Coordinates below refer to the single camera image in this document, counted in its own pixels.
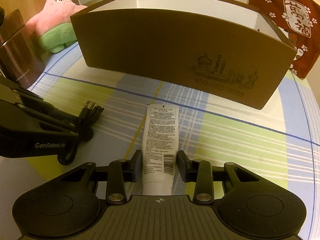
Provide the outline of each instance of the brown thermos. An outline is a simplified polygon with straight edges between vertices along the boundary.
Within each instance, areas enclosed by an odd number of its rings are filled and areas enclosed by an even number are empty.
[[[19,10],[3,19],[0,27],[0,72],[6,78],[30,87],[44,71]]]

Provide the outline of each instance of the barcode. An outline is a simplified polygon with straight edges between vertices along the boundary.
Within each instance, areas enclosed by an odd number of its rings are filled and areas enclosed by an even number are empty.
[[[173,154],[164,154],[163,155],[164,173],[167,173],[173,176],[174,166],[175,166],[175,156]]]

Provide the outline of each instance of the green fabric patch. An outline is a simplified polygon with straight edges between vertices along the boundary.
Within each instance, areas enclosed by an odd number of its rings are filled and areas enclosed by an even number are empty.
[[[60,78],[44,96],[44,100],[62,111],[78,116],[87,101],[92,100],[103,105],[112,93],[113,90],[109,88]],[[26,160],[46,181],[65,172],[65,167],[58,162],[56,155],[31,157]]]
[[[204,113],[194,158],[215,166],[235,162],[288,188],[286,137],[276,132]],[[221,198],[221,184],[214,186],[215,198]],[[188,184],[185,193],[192,195],[193,191],[194,184]]]
[[[293,76],[292,76],[292,73],[291,73],[291,71],[290,71],[290,70],[288,70],[288,71],[287,71],[287,73],[285,74],[285,76],[284,76],[284,77],[286,77],[286,78],[289,78],[289,79],[293,80]]]
[[[71,23],[62,23],[47,31],[39,38],[42,48],[52,53],[62,51],[65,46],[70,46],[77,40]]]

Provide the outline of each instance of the green plush shorts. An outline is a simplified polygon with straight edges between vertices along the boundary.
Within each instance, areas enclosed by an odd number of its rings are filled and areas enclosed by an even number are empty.
[[[39,38],[42,48],[52,53],[58,53],[77,40],[71,23],[62,23],[47,31]]]

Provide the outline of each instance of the metal screw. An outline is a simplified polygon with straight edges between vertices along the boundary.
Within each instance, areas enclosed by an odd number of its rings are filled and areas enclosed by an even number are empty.
[[[117,201],[123,200],[124,196],[122,194],[114,193],[114,194],[109,195],[108,199],[113,202],[117,202]]]
[[[196,196],[196,199],[199,201],[209,201],[212,197],[207,193],[201,193]]]

